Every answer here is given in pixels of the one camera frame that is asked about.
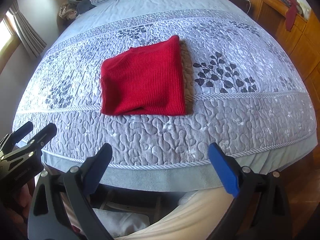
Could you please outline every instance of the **folded red sweater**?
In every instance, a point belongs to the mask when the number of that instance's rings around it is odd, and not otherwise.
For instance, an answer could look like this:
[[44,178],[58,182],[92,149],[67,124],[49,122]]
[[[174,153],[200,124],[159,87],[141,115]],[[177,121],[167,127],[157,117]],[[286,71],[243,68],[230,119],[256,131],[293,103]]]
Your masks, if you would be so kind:
[[105,60],[101,87],[103,114],[185,115],[179,36]]

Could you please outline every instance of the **curtain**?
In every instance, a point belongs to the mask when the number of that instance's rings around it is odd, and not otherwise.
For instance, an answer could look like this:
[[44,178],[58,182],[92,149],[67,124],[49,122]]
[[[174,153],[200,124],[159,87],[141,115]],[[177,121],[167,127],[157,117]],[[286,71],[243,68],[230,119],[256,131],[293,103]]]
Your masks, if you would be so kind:
[[39,57],[47,44],[30,25],[24,15],[19,11],[17,0],[14,0],[9,12],[13,15],[17,27],[17,34],[31,58]]

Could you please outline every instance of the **red garment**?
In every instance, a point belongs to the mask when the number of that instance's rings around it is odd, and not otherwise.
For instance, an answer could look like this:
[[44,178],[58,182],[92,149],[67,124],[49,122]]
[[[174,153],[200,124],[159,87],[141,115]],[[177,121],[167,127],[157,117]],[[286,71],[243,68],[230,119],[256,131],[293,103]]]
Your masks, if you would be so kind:
[[289,8],[289,10],[287,11],[287,14],[285,15],[285,28],[287,29],[287,31],[291,31],[294,22],[296,20],[296,16],[297,16],[297,0],[289,0],[291,2],[291,7]]
[[185,115],[179,36],[106,59],[101,87],[103,114]]

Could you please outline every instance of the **bed sheet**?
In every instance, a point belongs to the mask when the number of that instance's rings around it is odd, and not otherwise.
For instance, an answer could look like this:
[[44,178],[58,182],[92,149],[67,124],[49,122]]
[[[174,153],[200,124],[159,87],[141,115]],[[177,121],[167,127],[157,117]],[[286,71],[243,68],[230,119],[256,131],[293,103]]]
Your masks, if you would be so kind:
[[[101,114],[103,60],[175,34],[188,115]],[[102,183],[141,190],[216,187],[207,156],[212,142],[261,172],[316,145],[315,112],[292,62],[227,0],[117,0],[81,15],[36,69],[13,129],[27,120],[35,128],[24,141],[48,122],[57,125],[44,148],[48,165],[68,169],[108,142],[113,158]],[[292,147],[306,142],[301,151]]]

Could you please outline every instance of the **wooden window frame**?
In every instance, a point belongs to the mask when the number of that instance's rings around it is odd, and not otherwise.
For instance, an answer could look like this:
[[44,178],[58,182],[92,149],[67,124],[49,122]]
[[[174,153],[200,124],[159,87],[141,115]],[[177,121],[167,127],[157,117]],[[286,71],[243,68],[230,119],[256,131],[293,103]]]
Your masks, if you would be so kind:
[[3,21],[12,36],[4,45],[4,47],[0,50],[0,74],[7,62],[9,61],[12,54],[15,52],[15,50],[21,43],[20,38],[18,37],[17,33],[15,32],[14,28],[10,23],[9,18],[6,15],[4,15]]

